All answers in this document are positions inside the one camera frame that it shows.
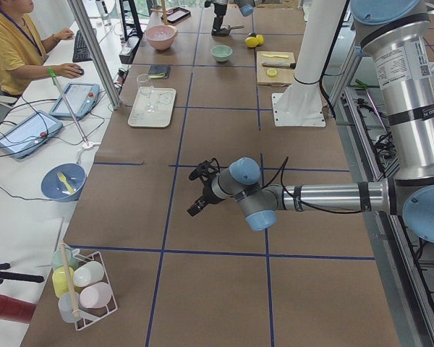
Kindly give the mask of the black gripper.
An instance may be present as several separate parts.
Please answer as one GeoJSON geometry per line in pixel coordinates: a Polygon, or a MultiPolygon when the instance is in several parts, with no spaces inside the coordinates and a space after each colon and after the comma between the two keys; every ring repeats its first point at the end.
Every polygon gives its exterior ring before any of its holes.
{"type": "Polygon", "coordinates": [[[209,204],[217,205],[223,201],[223,199],[218,197],[212,189],[212,183],[220,172],[221,170],[218,160],[216,158],[211,158],[210,160],[205,160],[198,164],[189,174],[190,181],[199,179],[203,184],[202,195],[187,209],[190,216],[193,217],[197,215],[209,204]]]}
{"type": "Polygon", "coordinates": [[[224,24],[224,14],[217,14],[213,20],[211,35],[228,36],[231,32],[231,26],[224,24]]]}

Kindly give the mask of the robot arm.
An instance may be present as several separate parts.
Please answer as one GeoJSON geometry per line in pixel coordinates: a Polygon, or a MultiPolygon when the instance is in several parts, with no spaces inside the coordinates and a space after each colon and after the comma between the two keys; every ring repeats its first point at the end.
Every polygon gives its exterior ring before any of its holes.
{"type": "Polygon", "coordinates": [[[359,46],[374,63],[397,172],[379,181],[261,186],[260,167],[251,158],[240,158],[224,170],[204,161],[189,176],[203,183],[202,195],[188,209],[190,215],[232,198],[250,228],[261,231],[276,222],[279,210],[381,211],[401,217],[414,234],[434,243],[434,82],[422,41],[430,24],[424,1],[315,1],[293,82],[273,105],[275,123],[320,123],[320,81],[347,9],[359,46]]]}
{"type": "MultiPolygon", "coordinates": [[[[233,3],[237,6],[238,10],[243,17],[248,17],[254,12],[254,8],[263,3],[263,1],[256,0],[233,0],[233,3]]],[[[244,25],[224,25],[223,20],[226,15],[229,0],[210,0],[204,1],[204,7],[208,8],[211,5],[214,6],[215,18],[213,19],[213,27],[211,35],[213,36],[228,36],[232,30],[238,30],[244,28],[244,25]]]]}

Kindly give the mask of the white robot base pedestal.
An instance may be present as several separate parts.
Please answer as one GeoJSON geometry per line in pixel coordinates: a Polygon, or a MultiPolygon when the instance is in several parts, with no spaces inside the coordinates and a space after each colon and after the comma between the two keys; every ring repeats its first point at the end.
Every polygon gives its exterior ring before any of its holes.
{"type": "Polygon", "coordinates": [[[314,1],[310,7],[294,80],[282,94],[275,94],[274,124],[277,127],[324,127],[320,80],[328,65],[336,30],[341,27],[346,0],[314,1]]]}

